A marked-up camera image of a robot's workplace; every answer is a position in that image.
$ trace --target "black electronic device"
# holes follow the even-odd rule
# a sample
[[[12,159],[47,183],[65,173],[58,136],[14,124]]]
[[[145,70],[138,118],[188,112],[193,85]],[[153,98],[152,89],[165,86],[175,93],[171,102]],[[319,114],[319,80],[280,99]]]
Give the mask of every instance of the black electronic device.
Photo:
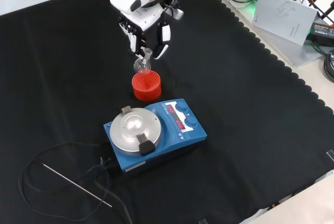
[[[306,38],[323,46],[334,46],[334,28],[319,23],[313,23]]]

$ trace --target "table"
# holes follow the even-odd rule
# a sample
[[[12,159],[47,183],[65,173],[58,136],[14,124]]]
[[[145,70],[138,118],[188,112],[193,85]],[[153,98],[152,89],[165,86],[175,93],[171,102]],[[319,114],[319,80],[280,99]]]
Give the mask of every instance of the table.
[[[326,151],[333,149],[334,118],[219,0],[183,0],[182,8],[168,58],[153,64],[162,80],[159,100],[184,98],[209,137],[157,168],[115,175],[112,189],[138,223],[239,223],[332,168]],[[103,124],[117,106],[147,105],[130,86],[134,57],[119,36],[117,14],[109,0],[55,0],[0,19],[4,222],[59,223],[20,200],[20,169],[57,143],[107,143]],[[112,154],[110,145],[71,147],[43,161],[75,179]],[[31,173],[44,189],[63,183],[40,167]],[[90,180],[83,184],[101,194]],[[73,218],[97,204],[74,190],[29,196],[44,211]],[[117,201],[107,201],[115,210],[101,208],[87,223],[123,223]]]
[[[269,49],[273,54],[275,54],[280,60],[282,60],[286,66],[290,67],[293,72],[297,73],[301,79],[303,79],[308,86],[312,88],[312,91],[319,95],[326,106],[334,109],[334,84],[326,78],[326,74],[323,71],[324,59],[320,58],[313,63],[302,66],[300,68],[294,67],[290,64],[288,59],[278,52],[277,49],[271,45],[269,41],[266,41],[259,33],[258,28],[249,23],[229,2],[222,0],[223,3],[227,5],[231,11],[233,11],[239,20],[250,29],[251,32],[256,34],[256,37],[261,39],[261,42]]]

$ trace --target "scalloped edge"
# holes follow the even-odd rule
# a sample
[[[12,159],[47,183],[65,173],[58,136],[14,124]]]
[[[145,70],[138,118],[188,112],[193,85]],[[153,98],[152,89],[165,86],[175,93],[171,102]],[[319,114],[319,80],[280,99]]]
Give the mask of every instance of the scalloped edge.
[[[222,7],[224,9],[226,9],[228,12],[230,12],[233,17],[235,18],[235,20],[237,21],[237,24],[242,26],[243,29],[246,31],[246,33],[248,33],[255,41],[256,43],[259,45],[260,48],[264,49],[265,52],[267,52],[269,54],[269,56],[274,60],[276,61],[277,63],[279,63],[279,66],[283,69],[284,72],[289,72],[291,75],[294,76],[294,79],[297,79],[297,82],[299,82],[301,85],[303,85],[303,87],[305,87],[305,89],[307,90],[307,92],[309,92],[309,94],[315,98],[316,100],[316,103],[321,105],[322,107],[324,107],[325,109],[325,112],[329,112],[330,114],[334,114],[334,110],[328,106],[326,106],[326,103],[322,100],[322,99],[319,99],[319,95],[315,92],[312,91],[312,87],[311,86],[308,86],[306,85],[306,82],[303,80],[303,79],[300,79],[299,75],[297,73],[294,73],[292,72],[292,69],[288,66],[285,65],[285,63],[281,60],[278,59],[278,57],[274,54],[271,53],[271,51],[266,48],[265,44],[263,44],[261,42],[261,39],[259,39],[258,37],[256,37],[256,34],[251,32],[250,29],[248,27],[246,27],[239,19],[239,17],[234,13],[232,12],[232,10],[227,7],[227,5],[225,3],[223,3],[222,0],[218,0],[220,2],[220,4],[222,5]]]

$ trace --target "red container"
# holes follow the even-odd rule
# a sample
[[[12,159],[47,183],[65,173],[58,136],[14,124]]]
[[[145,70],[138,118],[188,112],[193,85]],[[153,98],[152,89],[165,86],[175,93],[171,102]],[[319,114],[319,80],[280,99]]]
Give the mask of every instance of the red container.
[[[142,101],[155,100],[161,94],[160,76],[154,71],[147,74],[136,74],[132,78],[132,87],[137,99]]]

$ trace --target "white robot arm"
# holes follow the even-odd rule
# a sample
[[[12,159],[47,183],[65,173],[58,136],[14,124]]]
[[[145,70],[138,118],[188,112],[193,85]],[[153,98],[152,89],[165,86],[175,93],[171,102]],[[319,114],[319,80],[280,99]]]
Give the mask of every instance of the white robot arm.
[[[180,19],[183,12],[177,0],[110,0],[120,12],[120,27],[129,37],[130,48],[138,57],[143,57],[146,47],[144,33],[158,26],[158,45],[153,52],[158,59],[168,48],[171,39],[169,24],[164,21],[165,14]]]

